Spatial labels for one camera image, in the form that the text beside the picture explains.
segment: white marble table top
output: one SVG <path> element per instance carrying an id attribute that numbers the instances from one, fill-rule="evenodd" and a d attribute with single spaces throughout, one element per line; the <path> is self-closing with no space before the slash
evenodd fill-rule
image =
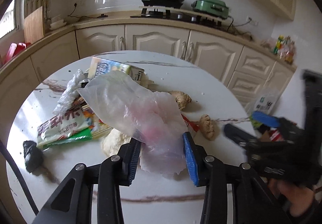
<path id="1" fill-rule="evenodd" d="M 204 70 L 178 58 L 144 51 L 118 51 L 100 55 L 105 59 L 129 63 L 143 68 L 153 80 L 158 91 L 180 90 L 191 96 L 193 102 L 183 114 L 191 121 L 208 114 L 212 119 L 235 121 L 236 125 L 254 134 L 247 114 L 233 94 L 216 78 Z M 77 163 L 87 166 L 102 163 L 106 156 L 100 149 L 100 140 L 59 145 L 44 152 L 44 166 L 54 175 L 54 180 L 40 174 L 29 174 L 25 169 L 22 143 L 36 140 L 37 127 L 53 117 L 56 106 L 67 82 L 77 69 L 89 68 L 91 57 L 78 60 L 58 70 L 41 83 L 21 106 L 9 134 L 7 149 L 17 163 L 38 209 L 44 205 L 57 185 Z M 214 141 L 204 139 L 199 133 L 195 142 L 203 145 L 211 154 L 226 164 L 238 166 L 246 161 L 242 148 L 227 139 L 223 133 Z M 10 166 L 7 175 L 12 195 L 22 216 L 31 224 L 35 215 L 24 196 Z M 204 188 L 197 188 L 186 172 L 178 179 L 166 179 L 159 174 L 151 174 L 137 169 L 130 187 L 120 187 L 125 223 L 199 223 Z M 228 223 L 232 223 L 231 198 L 228 200 Z M 93 200 L 92 223 L 97 223 L 97 203 Z"/>

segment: blue gripper pad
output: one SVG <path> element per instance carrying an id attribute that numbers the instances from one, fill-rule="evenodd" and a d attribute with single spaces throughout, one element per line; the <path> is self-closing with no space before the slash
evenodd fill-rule
<path id="1" fill-rule="evenodd" d="M 267 115 L 260 111 L 254 111 L 252 113 L 252 118 L 271 128 L 277 128 L 280 126 L 280 122 L 278 118 Z"/>
<path id="2" fill-rule="evenodd" d="M 192 152 L 190 142 L 188 140 L 187 134 L 190 135 L 189 132 L 183 133 L 183 143 L 184 143 L 184 152 L 185 152 L 185 157 L 186 157 L 186 164 L 187 164 L 187 169 L 190 175 L 190 179 L 194 183 L 194 185 L 198 185 L 199 183 L 199 177 L 198 177 L 198 166 L 194 157 L 194 154 Z"/>

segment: wooden cutting board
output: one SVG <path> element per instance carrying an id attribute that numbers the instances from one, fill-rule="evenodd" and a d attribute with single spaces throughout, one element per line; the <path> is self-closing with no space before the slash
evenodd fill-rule
<path id="1" fill-rule="evenodd" d="M 42 6 L 29 14 L 24 20 L 25 42 L 31 44 L 42 39 L 45 35 L 45 25 Z"/>

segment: ginger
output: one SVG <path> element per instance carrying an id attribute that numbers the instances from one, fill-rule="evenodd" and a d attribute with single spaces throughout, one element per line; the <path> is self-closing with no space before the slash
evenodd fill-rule
<path id="1" fill-rule="evenodd" d="M 182 91 L 169 91 L 169 93 L 175 97 L 175 101 L 178 104 L 179 110 L 183 110 L 188 103 L 191 103 L 192 100 L 188 94 Z"/>
<path id="2" fill-rule="evenodd" d="M 212 121 L 209 115 L 202 115 L 199 120 L 199 129 L 207 140 L 214 140 L 220 134 L 220 128 L 216 121 Z"/>

